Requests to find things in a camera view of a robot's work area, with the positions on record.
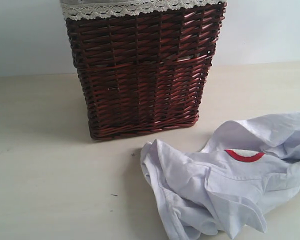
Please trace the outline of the dark brown wicker basket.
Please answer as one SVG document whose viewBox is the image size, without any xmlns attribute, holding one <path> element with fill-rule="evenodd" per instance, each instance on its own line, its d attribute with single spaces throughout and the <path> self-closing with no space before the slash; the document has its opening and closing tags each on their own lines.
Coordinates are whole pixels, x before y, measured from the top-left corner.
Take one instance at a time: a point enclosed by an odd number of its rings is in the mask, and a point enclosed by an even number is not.
<svg viewBox="0 0 300 240">
<path fill-rule="evenodd" d="M 193 126 L 226 2 L 136 16 L 67 18 L 94 140 Z"/>
</svg>

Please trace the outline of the cream lace basket liner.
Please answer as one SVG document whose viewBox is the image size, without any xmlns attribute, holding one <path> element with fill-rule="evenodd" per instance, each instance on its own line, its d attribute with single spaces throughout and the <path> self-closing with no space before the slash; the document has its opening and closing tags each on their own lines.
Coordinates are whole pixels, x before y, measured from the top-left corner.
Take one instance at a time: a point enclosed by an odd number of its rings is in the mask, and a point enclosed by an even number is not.
<svg viewBox="0 0 300 240">
<path fill-rule="evenodd" d="M 138 16 L 167 10 L 191 9 L 226 3 L 225 0 L 61 0 L 65 19 L 93 20 L 111 17 Z"/>
</svg>

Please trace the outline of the white t-shirt with red print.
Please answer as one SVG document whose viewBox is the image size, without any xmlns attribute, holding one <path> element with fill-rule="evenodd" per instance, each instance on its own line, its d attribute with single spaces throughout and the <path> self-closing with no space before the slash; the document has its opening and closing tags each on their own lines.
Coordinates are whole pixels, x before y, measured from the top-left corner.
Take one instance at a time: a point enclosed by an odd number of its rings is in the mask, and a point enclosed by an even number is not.
<svg viewBox="0 0 300 240">
<path fill-rule="evenodd" d="M 226 121 L 199 152 L 148 142 L 140 166 L 169 239 L 263 233 L 265 214 L 300 191 L 300 112 Z"/>
</svg>

